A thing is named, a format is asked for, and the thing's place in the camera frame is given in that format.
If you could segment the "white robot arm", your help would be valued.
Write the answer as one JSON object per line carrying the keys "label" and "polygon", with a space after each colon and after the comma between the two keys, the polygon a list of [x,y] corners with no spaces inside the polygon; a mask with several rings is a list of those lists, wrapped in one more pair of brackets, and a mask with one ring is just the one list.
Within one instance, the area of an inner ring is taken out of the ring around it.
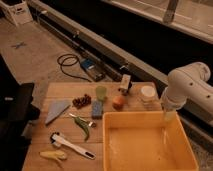
{"label": "white robot arm", "polygon": [[213,86],[211,71],[202,62],[171,70],[160,100],[166,118],[177,112],[186,134],[196,143],[213,146]]}

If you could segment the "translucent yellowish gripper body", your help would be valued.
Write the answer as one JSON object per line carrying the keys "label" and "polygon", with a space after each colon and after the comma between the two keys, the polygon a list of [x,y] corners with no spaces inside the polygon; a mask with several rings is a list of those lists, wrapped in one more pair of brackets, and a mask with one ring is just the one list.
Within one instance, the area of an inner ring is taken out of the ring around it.
{"label": "translucent yellowish gripper body", "polygon": [[163,142],[167,143],[168,141],[168,130],[170,129],[170,125],[172,123],[172,120],[174,119],[176,113],[175,111],[164,111],[164,131],[163,131]]}

